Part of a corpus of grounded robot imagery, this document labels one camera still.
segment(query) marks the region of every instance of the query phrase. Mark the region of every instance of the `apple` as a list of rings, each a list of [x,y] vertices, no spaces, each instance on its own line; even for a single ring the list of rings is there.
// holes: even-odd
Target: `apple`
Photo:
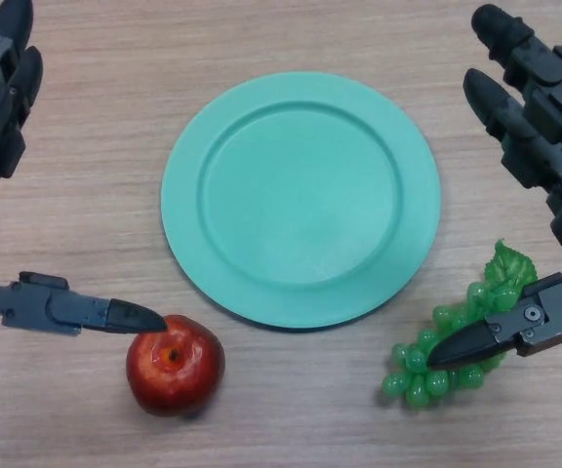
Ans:
[[[167,330],[142,333],[127,353],[127,380],[138,404],[159,416],[204,408],[224,375],[224,351],[216,336],[183,315],[164,317]]]

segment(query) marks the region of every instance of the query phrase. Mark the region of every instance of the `green leaf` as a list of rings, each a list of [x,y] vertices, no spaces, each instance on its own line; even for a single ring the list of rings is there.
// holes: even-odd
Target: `green leaf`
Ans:
[[[520,294],[524,286],[537,281],[537,271],[530,258],[500,240],[494,258],[485,265],[485,281],[490,289],[509,285]]]

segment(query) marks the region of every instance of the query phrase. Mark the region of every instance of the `green grapes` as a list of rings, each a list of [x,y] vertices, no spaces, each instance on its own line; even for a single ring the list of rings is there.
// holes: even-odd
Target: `green grapes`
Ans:
[[[465,301],[438,305],[432,311],[434,327],[421,329],[415,343],[393,346],[391,358],[400,370],[382,381],[383,394],[402,397],[410,407],[421,409],[456,391],[482,387],[487,373],[500,366],[504,353],[457,370],[437,371],[428,369],[427,356],[449,334],[488,315],[510,310],[522,288],[534,281],[537,271],[531,259],[498,241],[494,257],[485,266],[484,281],[467,287]]]
[[[410,373],[404,371],[391,373],[382,382],[382,392],[388,397],[400,397],[407,391],[410,383]]]
[[[413,408],[423,408],[430,403],[422,375],[415,375],[406,393],[407,403]]]
[[[430,371],[426,375],[426,390],[431,397],[443,397],[448,393],[448,373],[445,370]]]
[[[426,355],[416,345],[409,347],[406,365],[407,371],[412,373],[425,373],[428,371],[426,367]]]
[[[391,357],[394,362],[403,369],[407,362],[407,348],[408,346],[402,343],[394,344],[394,347],[391,348]]]

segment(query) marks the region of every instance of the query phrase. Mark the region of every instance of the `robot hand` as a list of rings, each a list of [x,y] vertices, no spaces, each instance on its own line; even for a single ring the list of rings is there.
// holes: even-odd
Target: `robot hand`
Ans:
[[[13,175],[25,143],[20,132],[40,89],[43,63],[38,49],[25,48],[33,21],[31,0],[0,5],[0,177]],[[158,314],[118,299],[101,299],[69,289],[64,278],[23,272],[17,282],[0,286],[2,324],[41,332],[77,334],[161,332]]]
[[[521,18],[494,5],[480,7],[472,28],[504,68],[503,81],[521,106],[484,73],[467,71],[463,89],[487,133],[503,150],[502,164],[525,187],[541,187],[554,214],[550,227],[562,247],[562,47],[550,50]],[[452,334],[428,358],[433,369],[456,368],[515,348],[528,356],[562,343],[562,274],[522,292],[515,307]]]

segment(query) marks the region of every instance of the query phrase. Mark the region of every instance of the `wooden table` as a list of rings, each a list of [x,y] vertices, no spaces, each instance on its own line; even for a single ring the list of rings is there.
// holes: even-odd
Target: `wooden table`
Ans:
[[[562,2],[501,2],[547,44]],[[439,303],[459,300],[500,238],[540,274],[562,270],[549,210],[501,166],[462,93],[495,78],[469,0],[37,0],[44,86],[28,149],[0,182],[0,280],[22,269],[79,292],[183,313],[224,344],[227,372],[194,421],[133,401],[130,336],[0,326],[0,467],[435,466],[562,468],[562,346],[509,356],[482,390],[412,413],[378,398],[385,359]],[[316,69],[363,81],[415,119],[443,181],[443,218],[413,282],[383,310],[312,334],[246,326],[188,284],[164,239],[160,181],[188,120],[258,75]]]

